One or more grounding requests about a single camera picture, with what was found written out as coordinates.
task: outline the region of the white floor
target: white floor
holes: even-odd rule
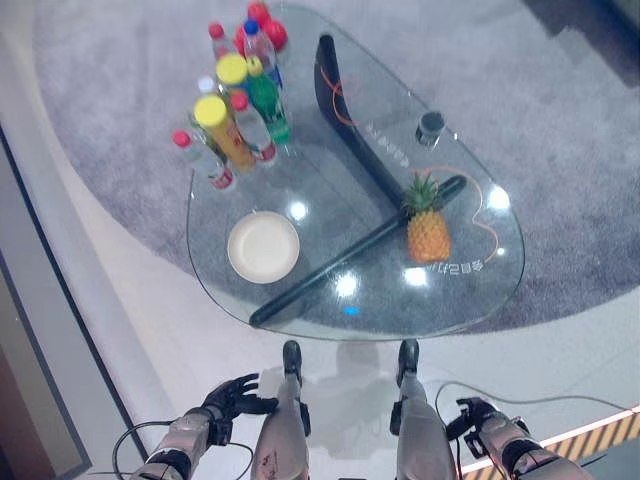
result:
[[[13,63],[0,75],[0,120],[54,254],[134,421],[171,418],[221,381],[253,371],[262,374],[261,392],[275,393],[286,338],[228,317],[195,278],[115,222],[71,167],[39,96],[29,3],[0,6],[0,55]],[[573,393],[633,406],[640,401],[639,320],[636,289],[531,328],[424,340],[420,377],[432,400],[443,381],[459,380],[515,399]],[[393,478],[396,442],[388,422],[398,343],[300,344],[313,478]],[[445,390],[443,414],[455,415],[455,398],[469,394]],[[584,401],[503,408],[525,417],[538,438],[615,413]],[[254,444],[259,426],[258,419],[239,419],[234,440]],[[218,449],[195,478],[233,478],[244,461],[243,451]]]

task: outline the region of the white plate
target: white plate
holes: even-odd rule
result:
[[[300,240],[291,222],[274,212],[256,212],[235,224],[227,255],[245,280],[273,283],[286,276],[298,261]]]

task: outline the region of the black wire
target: black wire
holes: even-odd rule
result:
[[[498,397],[497,395],[492,395],[491,393],[485,392],[484,390],[481,390],[477,387],[474,387],[472,385],[468,385],[466,383],[463,382],[457,382],[455,380],[451,380],[448,382],[443,383],[442,385],[440,385],[440,388],[438,389],[438,392],[436,393],[436,398],[435,398],[435,406],[436,406],[436,412],[438,413],[438,416],[440,416],[440,412],[438,410],[438,398],[440,397],[440,394],[442,393],[442,391],[450,386],[450,385],[457,385],[459,387],[464,387],[464,388],[468,388],[469,390],[474,390],[475,392],[484,395],[486,397],[489,397],[497,402],[502,402],[502,403],[508,403],[511,405],[532,405],[532,404],[536,404],[536,403],[548,403],[548,402],[558,402],[558,401],[562,401],[562,400],[589,400],[592,402],[597,402],[597,403],[601,403],[603,405],[607,405],[609,407],[618,409],[620,411],[628,411],[628,410],[632,410],[631,408],[627,408],[627,407],[623,407],[622,405],[618,405],[617,403],[613,403],[613,402],[609,402],[608,400],[602,400],[601,398],[596,398],[596,397],[591,397],[589,395],[558,395],[555,397],[542,397],[542,398],[536,398],[534,400],[510,400],[507,398],[501,398]]]
[[[592,463],[599,462],[600,460],[602,460],[602,459],[603,459],[604,457],[606,457],[606,456],[607,456],[607,454],[606,454],[606,453],[604,453],[604,454],[600,455],[599,457],[594,458],[593,460],[589,460],[588,462],[583,463],[583,464],[582,464],[582,465],[580,465],[580,466],[581,466],[582,468],[584,468],[584,467],[586,467],[587,465],[591,465]]]
[[[113,446],[113,452],[111,453],[111,465],[113,466],[113,473],[118,478],[118,480],[124,480],[124,477],[122,476],[123,473],[120,471],[120,468],[118,467],[118,450],[120,449],[120,445],[122,445],[122,442],[124,442],[125,439],[129,435],[131,435],[133,432],[141,428],[151,427],[155,425],[167,426],[167,425],[171,425],[173,422],[174,420],[162,420],[162,421],[155,420],[151,422],[142,422],[137,425],[134,425],[133,427],[131,427],[129,430],[127,430],[120,436],[120,438],[116,441],[115,445]]]
[[[159,421],[156,420],[151,422],[138,423],[137,425],[134,425],[129,430],[124,432],[120,436],[120,438],[116,441],[115,445],[113,446],[113,452],[111,454],[111,463],[113,465],[113,472],[94,472],[94,473],[91,473],[90,475],[115,475],[116,477],[118,477],[118,480],[124,480],[124,477],[122,475],[133,475],[133,473],[121,472],[118,466],[118,450],[120,450],[120,446],[122,445],[122,442],[124,442],[125,439],[136,430],[139,430],[144,427],[152,427],[157,425],[167,426],[167,425],[171,425],[174,421],[175,420],[159,420]],[[240,480],[249,471],[249,468],[251,468],[251,464],[253,463],[253,450],[251,449],[251,447],[249,447],[248,445],[245,445],[244,443],[229,442],[227,445],[241,447],[249,451],[249,462],[247,466],[242,471],[242,473],[234,479],[234,480]]]
[[[242,473],[240,474],[240,476],[236,477],[234,480],[240,480],[242,477],[244,477],[244,475],[249,471],[249,468],[251,468],[251,464],[253,463],[253,450],[251,450],[251,447],[248,445],[245,445],[244,443],[234,443],[234,442],[229,442],[227,445],[233,445],[235,447],[242,447],[245,450],[249,451],[249,463],[247,464],[247,467],[242,471]]]
[[[87,475],[115,475],[116,472],[91,472]],[[120,475],[133,475],[132,472],[120,472]]]
[[[462,462],[460,461],[460,439],[456,437],[456,467],[458,467],[458,478],[462,480]]]

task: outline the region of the pineapple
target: pineapple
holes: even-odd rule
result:
[[[423,182],[416,173],[404,201],[404,208],[411,217],[407,232],[409,255],[414,262],[438,262],[451,255],[451,238],[447,225],[442,215],[436,211],[438,202],[437,183],[430,176]]]

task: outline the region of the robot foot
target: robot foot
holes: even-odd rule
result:
[[[403,340],[398,352],[398,373],[396,374],[396,383],[398,387],[402,385],[402,379],[405,372],[418,371],[418,357],[420,356],[420,347],[418,341]]]
[[[300,345],[295,340],[288,340],[282,347],[282,363],[284,365],[284,373],[295,374],[298,383],[302,385],[302,352]]]

